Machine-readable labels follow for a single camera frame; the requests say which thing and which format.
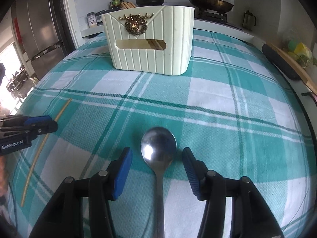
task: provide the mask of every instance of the wok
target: wok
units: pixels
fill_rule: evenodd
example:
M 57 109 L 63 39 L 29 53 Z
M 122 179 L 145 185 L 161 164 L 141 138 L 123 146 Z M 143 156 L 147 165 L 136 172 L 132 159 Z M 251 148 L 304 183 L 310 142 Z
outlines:
M 232 10 L 233 4 L 223 0 L 189 0 L 192 5 L 199 8 L 213 10 L 218 13 L 226 13 Z

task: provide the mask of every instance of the screw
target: screw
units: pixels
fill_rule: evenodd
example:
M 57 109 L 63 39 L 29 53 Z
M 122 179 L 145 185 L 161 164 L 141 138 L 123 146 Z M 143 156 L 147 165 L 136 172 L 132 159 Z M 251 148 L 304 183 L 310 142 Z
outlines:
M 214 170 L 208 170 L 207 171 L 207 175 L 210 177 L 215 177 L 216 176 L 216 172 Z
M 108 174 L 108 171 L 107 170 L 101 170 L 99 171 L 98 173 L 100 176 L 106 176 Z
M 66 177 L 66 178 L 64 179 L 64 182 L 65 182 L 65 183 L 71 183 L 72 181 L 73 181 L 73 178 L 72 178 L 71 176 Z
M 249 182 L 250 182 L 250 179 L 249 179 L 249 177 L 247 177 L 247 176 L 243 176 L 243 177 L 241 178 L 241 180 L 242 180 L 243 182 L 246 182 L 246 183 L 249 183 Z

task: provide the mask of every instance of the stainless steel refrigerator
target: stainless steel refrigerator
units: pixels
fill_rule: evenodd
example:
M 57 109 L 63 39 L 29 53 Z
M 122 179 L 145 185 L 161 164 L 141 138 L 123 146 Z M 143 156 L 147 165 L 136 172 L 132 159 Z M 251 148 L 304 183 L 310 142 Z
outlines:
M 13 4 L 20 42 L 38 79 L 74 48 L 62 0 L 16 0 Z

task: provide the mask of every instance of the green and white plaid tablecloth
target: green and white plaid tablecloth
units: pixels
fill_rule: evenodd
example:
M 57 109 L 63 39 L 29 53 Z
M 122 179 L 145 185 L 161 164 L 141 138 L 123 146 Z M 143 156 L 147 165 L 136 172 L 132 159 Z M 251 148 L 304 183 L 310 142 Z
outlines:
M 179 150 L 164 175 L 167 238 L 196 237 L 204 210 L 181 161 L 185 147 L 224 177 L 249 176 L 286 237 L 297 237 L 310 217 L 316 161 L 307 122 L 275 66 L 240 40 L 194 30 L 188 70 L 165 76 L 114 69 L 101 35 L 56 65 L 19 113 L 55 118 L 69 98 L 36 164 L 24 207 L 23 186 L 43 136 L 8 156 L 22 237 L 28 237 L 65 177 L 86 178 L 106 169 L 125 146 L 133 150 L 133 162 L 123 194 L 110 203 L 115 229 L 118 237 L 152 237 L 155 177 L 142 159 L 140 141 L 153 126 L 168 128 Z M 10 195 L 8 201 L 14 223 Z M 229 236 L 229 208 L 227 200 L 224 237 Z M 89 237 L 87 201 L 84 229 Z

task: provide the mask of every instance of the spoon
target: spoon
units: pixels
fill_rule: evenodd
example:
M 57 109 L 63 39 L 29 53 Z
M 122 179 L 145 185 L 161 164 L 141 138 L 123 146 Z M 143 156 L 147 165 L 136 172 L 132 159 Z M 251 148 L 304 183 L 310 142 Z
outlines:
M 144 161 L 156 175 L 156 238 L 165 238 L 163 175 L 176 155 L 174 135 L 163 127 L 149 129 L 141 140 Z

